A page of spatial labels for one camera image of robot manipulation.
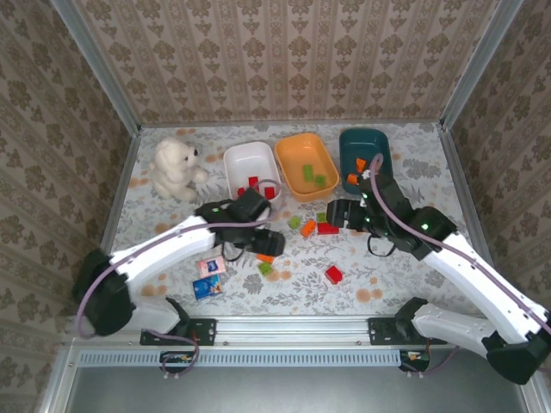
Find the orange lego brick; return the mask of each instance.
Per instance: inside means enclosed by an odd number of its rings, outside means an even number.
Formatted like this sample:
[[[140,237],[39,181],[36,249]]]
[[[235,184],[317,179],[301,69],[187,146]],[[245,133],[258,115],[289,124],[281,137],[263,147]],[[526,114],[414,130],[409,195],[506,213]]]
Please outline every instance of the orange lego brick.
[[[274,263],[273,256],[263,256],[262,254],[258,254],[257,259],[259,259],[260,261],[269,262],[270,264]]]
[[[300,234],[304,238],[308,238],[312,235],[315,229],[316,229],[316,222],[313,219],[310,219],[308,222],[304,224],[304,226],[300,230]]]
[[[356,159],[356,170],[358,171],[359,174],[361,174],[365,170],[365,167],[367,164],[368,164],[367,161],[365,161],[364,159],[360,159],[360,158]]]
[[[349,174],[348,178],[346,178],[346,182],[351,185],[357,185],[358,184],[358,176],[354,174]]]

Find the teddy bear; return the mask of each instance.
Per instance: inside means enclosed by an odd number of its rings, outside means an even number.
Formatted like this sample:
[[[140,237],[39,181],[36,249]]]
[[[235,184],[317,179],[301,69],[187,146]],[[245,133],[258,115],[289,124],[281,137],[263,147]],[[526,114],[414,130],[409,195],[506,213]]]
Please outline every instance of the teddy bear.
[[[179,200],[191,202],[197,192],[188,188],[191,182],[205,183],[208,173],[195,166],[199,152],[177,138],[168,137],[158,143],[155,158],[150,164],[152,184],[163,198],[174,196]]]

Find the lego brick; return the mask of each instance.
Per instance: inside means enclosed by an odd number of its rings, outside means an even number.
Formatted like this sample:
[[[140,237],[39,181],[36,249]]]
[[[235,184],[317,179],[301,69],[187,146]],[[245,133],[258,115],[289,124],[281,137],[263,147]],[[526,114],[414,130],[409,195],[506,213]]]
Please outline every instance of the lego brick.
[[[255,189],[258,192],[258,186],[255,187],[258,183],[258,176],[249,176],[249,187]]]
[[[318,235],[333,235],[338,234],[338,227],[330,225],[327,222],[318,223]]]
[[[367,164],[368,163],[363,159],[356,159],[356,170],[358,171],[358,174],[361,174],[365,170]]]
[[[343,280],[343,273],[341,273],[334,265],[325,271],[325,276],[333,285],[336,285]]]
[[[349,174],[348,178],[346,178],[346,182],[351,185],[357,185],[358,184],[358,175]]]
[[[267,262],[268,264],[273,264],[275,258],[273,256],[263,256],[262,254],[258,254],[257,259]]]
[[[319,187],[325,186],[325,175],[316,175],[314,181],[316,182],[316,185]]]
[[[264,196],[267,200],[273,200],[276,197],[276,188],[275,187],[266,187],[264,189]]]
[[[308,238],[312,235],[313,231],[316,229],[316,223],[313,219],[310,219],[308,222],[304,224],[302,229],[300,230],[300,234],[304,238]]]
[[[262,274],[263,276],[266,276],[274,271],[272,266],[269,265],[269,262],[262,262],[258,264],[258,269],[260,270],[260,274]]]
[[[222,283],[218,274],[193,281],[193,292],[196,299],[204,299],[222,293]]]
[[[215,256],[205,261],[199,261],[199,276],[201,278],[225,272],[226,265],[224,265],[224,258],[222,256]]]
[[[327,214],[326,213],[316,213],[316,220],[318,222],[327,222]]]
[[[304,176],[305,182],[313,182],[313,166],[302,165],[302,175]]]
[[[288,221],[289,227],[291,227],[292,230],[296,230],[300,226],[300,218],[294,215],[289,221]]]

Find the wall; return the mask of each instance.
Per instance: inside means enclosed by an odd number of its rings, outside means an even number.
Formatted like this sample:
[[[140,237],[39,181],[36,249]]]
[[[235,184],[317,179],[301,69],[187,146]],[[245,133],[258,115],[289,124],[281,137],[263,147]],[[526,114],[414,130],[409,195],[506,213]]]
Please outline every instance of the wall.
[[[0,411],[47,383],[129,136],[47,0],[0,2]]]
[[[498,0],[77,0],[141,122],[436,119]]]
[[[524,1],[452,134],[498,269],[551,307],[551,2]]]

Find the plastic bowl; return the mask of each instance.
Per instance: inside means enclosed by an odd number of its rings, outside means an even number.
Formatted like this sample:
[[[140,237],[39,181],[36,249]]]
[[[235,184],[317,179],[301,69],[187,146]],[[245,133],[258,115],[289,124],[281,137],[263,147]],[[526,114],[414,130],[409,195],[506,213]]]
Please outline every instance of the plastic bowl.
[[[369,164],[378,153],[384,157],[380,172],[393,177],[393,161],[390,158],[388,138],[377,129],[352,128],[341,133],[338,141],[341,157],[341,177],[343,188],[349,194],[360,194],[357,186],[346,182],[349,174],[359,175],[356,170],[356,159],[360,158]]]
[[[280,140],[275,156],[283,175],[298,202],[311,202],[330,195],[338,185],[338,172],[321,138],[313,133],[301,133]],[[325,185],[306,182],[302,166],[312,165],[314,175],[325,176]]]
[[[224,153],[224,169],[226,170],[227,187],[230,198],[238,198],[238,189],[249,187],[249,178],[257,176],[258,180],[273,179],[282,185],[282,180],[277,173],[277,165],[271,148],[264,142],[250,142],[232,146]],[[260,194],[264,195],[264,188],[271,187],[269,183],[261,183]],[[275,191],[275,198],[270,202],[276,202],[280,198],[281,191]]]

